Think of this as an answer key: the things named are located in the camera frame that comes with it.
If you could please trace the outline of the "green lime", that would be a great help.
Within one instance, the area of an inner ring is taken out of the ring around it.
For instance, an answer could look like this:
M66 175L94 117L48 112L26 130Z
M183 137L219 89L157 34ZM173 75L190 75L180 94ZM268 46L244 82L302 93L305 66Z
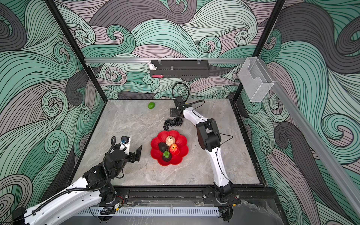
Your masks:
M148 108L149 109L153 109L155 107L155 103L154 102L150 102L149 104L148 104Z

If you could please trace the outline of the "dark avocado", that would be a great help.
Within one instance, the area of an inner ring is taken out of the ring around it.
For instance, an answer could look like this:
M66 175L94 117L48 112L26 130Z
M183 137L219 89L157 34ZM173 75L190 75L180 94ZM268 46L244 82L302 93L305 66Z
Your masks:
M165 151L169 151L169 146L165 142L160 142L158 144L159 150L164 153Z

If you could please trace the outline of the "red flower-shaped bowl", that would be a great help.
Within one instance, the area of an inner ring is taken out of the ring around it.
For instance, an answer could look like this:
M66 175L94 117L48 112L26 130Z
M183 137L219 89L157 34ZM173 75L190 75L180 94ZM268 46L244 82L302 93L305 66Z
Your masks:
M151 157L164 167L178 165L189 152L187 143L176 130L162 131L151 141Z

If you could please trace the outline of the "red apple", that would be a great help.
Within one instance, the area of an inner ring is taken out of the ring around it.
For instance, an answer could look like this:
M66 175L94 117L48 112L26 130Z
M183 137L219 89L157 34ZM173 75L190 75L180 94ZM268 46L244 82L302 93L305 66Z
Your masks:
M169 147L169 152L171 153L172 156L176 156L180 153L179 147L177 144L173 143L170 147Z

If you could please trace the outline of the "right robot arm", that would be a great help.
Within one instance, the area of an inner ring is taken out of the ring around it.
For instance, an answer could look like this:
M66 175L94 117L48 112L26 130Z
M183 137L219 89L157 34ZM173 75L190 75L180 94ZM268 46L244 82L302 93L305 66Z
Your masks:
M175 107L170 109L172 117L181 117L189 120L195 127L200 147L209 156L211 168L214 176L215 198L220 204L230 202L233 194L233 183L229 179L221 154L221 136L217 123L214 118L202 116L193 107L199 101L185 103L181 98L175 98Z

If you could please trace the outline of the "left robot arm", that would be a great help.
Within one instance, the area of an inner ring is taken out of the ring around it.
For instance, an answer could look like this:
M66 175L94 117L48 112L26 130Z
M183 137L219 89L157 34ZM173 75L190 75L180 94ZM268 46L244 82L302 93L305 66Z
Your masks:
M140 161L142 147L136 152L111 147L98 165L92 167L81 178L64 191L50 197L40 204L21 207L12 215L12 225L58 225L78 212L94 205L105 205L102 216L113 215L125 203L123 195L117 194L111 180L123 171L130 162Z

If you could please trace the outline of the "black grape bunch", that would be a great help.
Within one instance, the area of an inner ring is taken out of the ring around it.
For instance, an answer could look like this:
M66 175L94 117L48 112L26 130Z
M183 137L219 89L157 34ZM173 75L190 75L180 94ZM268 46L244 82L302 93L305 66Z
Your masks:
M183 124L183 118L182 117L175 117L173 119L167 119L164 121L163 124L163 130L169 131L172 127L180 127Z

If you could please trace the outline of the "white rabbit figurine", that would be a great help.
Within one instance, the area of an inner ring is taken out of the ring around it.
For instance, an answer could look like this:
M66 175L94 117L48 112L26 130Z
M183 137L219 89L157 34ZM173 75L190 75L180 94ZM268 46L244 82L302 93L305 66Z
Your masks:
M151 61L148 61L147 64L149 66L149 70L157 70L157 67Z

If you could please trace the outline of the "black wall shelf tray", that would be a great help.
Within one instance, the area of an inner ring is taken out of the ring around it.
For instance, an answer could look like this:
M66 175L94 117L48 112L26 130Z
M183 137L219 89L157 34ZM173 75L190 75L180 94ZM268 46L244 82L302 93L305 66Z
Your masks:
M163 78L208 77L210 65L208 61L190 60L151 60L157 70L149 70L150 75L163 75Z

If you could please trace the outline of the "clear plastic wall bin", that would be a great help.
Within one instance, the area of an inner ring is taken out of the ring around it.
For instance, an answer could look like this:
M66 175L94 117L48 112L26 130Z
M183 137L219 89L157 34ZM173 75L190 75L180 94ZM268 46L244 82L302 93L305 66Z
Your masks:
M274 85L266 63L258 57L247 57L239 78L252 103L262 102Z

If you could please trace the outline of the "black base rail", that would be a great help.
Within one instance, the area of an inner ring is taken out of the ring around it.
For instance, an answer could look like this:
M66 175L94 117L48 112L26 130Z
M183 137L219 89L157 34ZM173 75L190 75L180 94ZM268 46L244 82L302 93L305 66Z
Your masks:
M193 201L196 204L229 206L247 201L251 204L265 205L267 202L279 204L274 188L258 185L234 185L229 194L222 195L214 185L177 186L114 186L115 194L106 202L100 197L101 206L123 203L134 205L152 201L169 203Z

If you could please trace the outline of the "aluminium rail right wall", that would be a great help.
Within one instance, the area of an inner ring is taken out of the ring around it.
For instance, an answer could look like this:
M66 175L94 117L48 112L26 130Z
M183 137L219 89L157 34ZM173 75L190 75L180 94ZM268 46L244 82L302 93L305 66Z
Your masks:
M345 171L344 167L335 159L326 143L299 109L300 102L290 76L284 69L276 69L275 71L272 71L264 60L260 59L259 61L266 71L266 79L273 83L272 89L275 93L277 93L284 107L294 119L299 130L303 133L305 139L309 143L309 146L315 151L356 214L359 215L360 190L349 174Z

